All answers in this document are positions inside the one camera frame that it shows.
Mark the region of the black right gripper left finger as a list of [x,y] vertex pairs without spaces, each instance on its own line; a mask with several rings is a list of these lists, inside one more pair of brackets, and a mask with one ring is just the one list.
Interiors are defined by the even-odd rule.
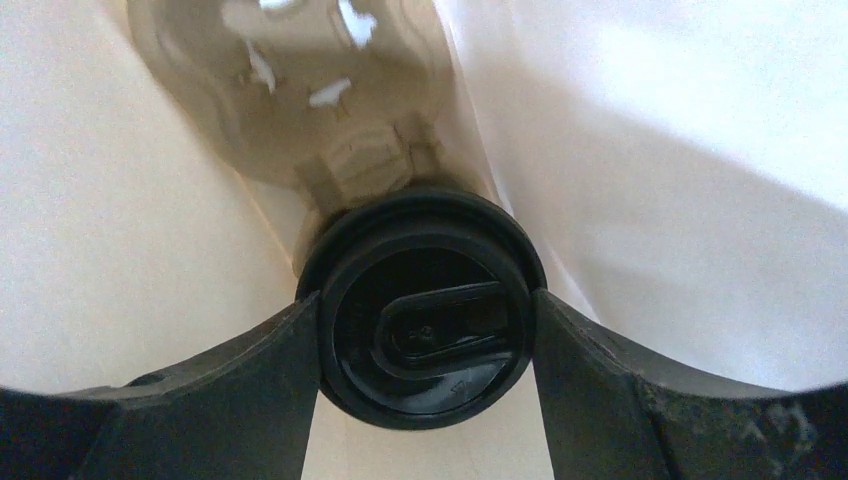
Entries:
[[320,383],[310,296],[122,387],[1,392],[5,479],[298,479]]

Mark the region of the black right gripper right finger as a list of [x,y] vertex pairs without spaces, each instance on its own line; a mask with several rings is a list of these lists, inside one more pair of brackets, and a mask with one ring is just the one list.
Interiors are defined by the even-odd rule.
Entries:
[[540,289],[535,382],[558,479],[843,479],[847,387],[752,385],[638,344]]

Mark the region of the black plastic cup lid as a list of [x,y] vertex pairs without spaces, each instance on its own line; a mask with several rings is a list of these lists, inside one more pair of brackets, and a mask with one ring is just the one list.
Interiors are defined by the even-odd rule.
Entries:
[[307,254],[296,295],[318,302],[322,393],[357,420],[418,431],[464,422],[516,384],[546,284],[504,209],[412,188],[338,215]]

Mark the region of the white brown paper bag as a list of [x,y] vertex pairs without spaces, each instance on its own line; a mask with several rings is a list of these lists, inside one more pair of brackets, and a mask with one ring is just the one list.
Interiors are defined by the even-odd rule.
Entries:
[[[1,392],[122,387],[223,344],[308,298],[338,215],[412,188],[495,203],[540,289],[666,357],[847,387],[845,2],[430,1],[440,173],[327,217],[213,150],[129,2],[1,5]],[[558,479],[536,337],[516,384],[445,428],[357,420],[320,375],[298,479]]]

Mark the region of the brown pulp cup carrier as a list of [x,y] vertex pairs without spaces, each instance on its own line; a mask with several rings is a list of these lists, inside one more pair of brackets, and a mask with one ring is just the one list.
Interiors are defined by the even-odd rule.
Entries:
[[430,1],[131,1],[133,42],[239,173],[327,217],[441,170],[452,85]]

